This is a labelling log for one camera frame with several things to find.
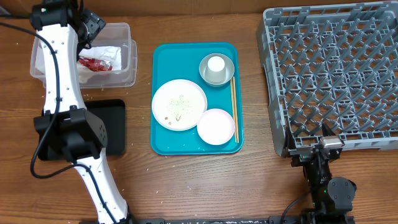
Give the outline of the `white napkin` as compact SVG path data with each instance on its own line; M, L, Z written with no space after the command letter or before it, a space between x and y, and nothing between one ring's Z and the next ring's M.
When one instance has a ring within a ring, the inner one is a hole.
M43 77L45 73L45 65L41 46L38 46L37 49L32 52L32 55L34 56L32 60L35 59L35 62L30 66L30 74L35 78L39 78L40 76ZM83 49L80 52L80 58L106 61L108 67L111 67L110 70L120 70L122 65L120 47L104 46ZM80 62L77 63L77 68L79 71L79 82L81 84L86 83L95 74L93 68L88 68L87 65L82 65Z

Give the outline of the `red snack wrapper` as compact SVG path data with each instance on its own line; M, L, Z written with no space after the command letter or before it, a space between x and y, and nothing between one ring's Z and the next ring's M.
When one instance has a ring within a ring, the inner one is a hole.
M105 72L113 68L110 61L95 58L80 57L78 63L93 72Z

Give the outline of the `small pink bowl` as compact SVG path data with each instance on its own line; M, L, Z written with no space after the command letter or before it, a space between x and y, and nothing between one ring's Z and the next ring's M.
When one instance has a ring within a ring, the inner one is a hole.
M234 130L233 117L217 108L205 111L197 123L199 137L213 146L227 143L234 136Z

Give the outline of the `large white plate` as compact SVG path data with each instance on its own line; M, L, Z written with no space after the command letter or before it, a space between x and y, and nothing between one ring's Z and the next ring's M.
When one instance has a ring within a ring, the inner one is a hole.
M185 79L163 84L152 98L155 120L171 131L186 131L195 127L207 106L207 97L202 88Z

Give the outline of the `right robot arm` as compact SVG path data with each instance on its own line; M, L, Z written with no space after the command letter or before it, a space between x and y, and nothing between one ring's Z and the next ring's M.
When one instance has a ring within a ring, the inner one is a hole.
M279 223L354 224L354 217L348 212L353 209L357 186L344 177L333 177L329 167L330 162L340 158L344 142L325 123L322 124L323 136L314 146L297 149L292 133L289 130L285 133L282 156L292 159L291 166L303 168L309 190L287 206ZM312 198L313 208L302 210L297 217L287 218L287 212L308 195Z

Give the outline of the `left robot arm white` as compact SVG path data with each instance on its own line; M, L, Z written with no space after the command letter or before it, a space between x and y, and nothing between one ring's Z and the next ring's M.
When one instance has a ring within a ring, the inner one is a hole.
M30 23L45 60L46 97L42 116L34 118L40 135L33 158L52 151L83 179L98 223L133 223L106 158L108 135L103 120L88 111L80 91L77 62L106 23L79 1L44 0L32 8Z

